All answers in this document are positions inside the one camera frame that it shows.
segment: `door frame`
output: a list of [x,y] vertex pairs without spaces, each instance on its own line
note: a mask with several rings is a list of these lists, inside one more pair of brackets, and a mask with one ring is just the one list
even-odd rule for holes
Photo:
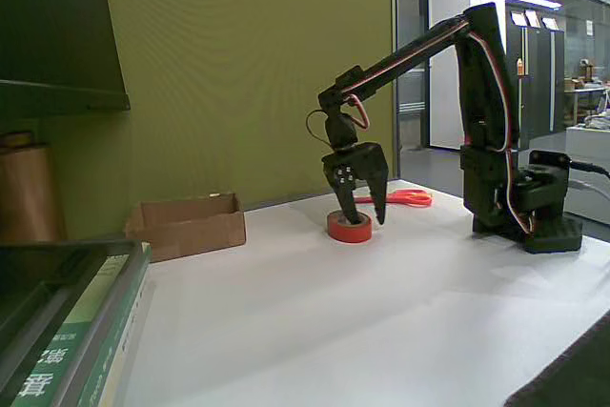
[[[398,49],[398,0],[392,2],[392,52]],[[430,29],[430,14],[428,0],[419,0],[419,16],[422,21],[424,31]],[[424,110],[419,118],[420,122],[420,143],[421,146],[427,148],[430,146],[430,60],[424,65]],[[392,100],[393,100],[393,134],[394,134],[394,169],[395,176],[400,177],[400,124],[399,117],[399,101],[398,101],[398,84],[395,80],[392,84]]]

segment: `white pillar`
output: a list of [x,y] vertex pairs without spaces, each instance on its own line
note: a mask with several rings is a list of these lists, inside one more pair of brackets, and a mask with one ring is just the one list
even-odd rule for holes
[[[495,2],[502,42],[506,47],[504,0],[429,0],[430,24],[462,13],[473,5]],[[430,69],[430,144],[458,149],[463,143],[459,111],[458,58],[455,49],[446,50],[431,60]]]

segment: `glass door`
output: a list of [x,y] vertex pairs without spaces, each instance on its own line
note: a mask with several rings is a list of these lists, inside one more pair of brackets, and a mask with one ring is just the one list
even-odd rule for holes
[[[428,0],[396,0],[396,47],[428,30]],[[429,62],[401,75],[396,84],[398,154],[429,145]]]

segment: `red tape roll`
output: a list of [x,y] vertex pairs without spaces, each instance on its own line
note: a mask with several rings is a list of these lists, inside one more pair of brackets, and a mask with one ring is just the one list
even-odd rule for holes
[[345,243],[362,243],[373,236],[373,222],[371,218],[358,212],[360,223],[350,223],[341,210],[332,212],[326,218],[328,234],[334,240]]

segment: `green wall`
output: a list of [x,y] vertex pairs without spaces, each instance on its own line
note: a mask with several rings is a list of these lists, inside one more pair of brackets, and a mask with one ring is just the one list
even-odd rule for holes
[[[120,230],[140,200],[235,190],[253,204],[325,189],[327,148],[305,114],[337,75],[391,50],[390,0],[109,2],[132,110],[40,126],[71,237]],[[392,162],[390,89],[367,107],[361,139]]]

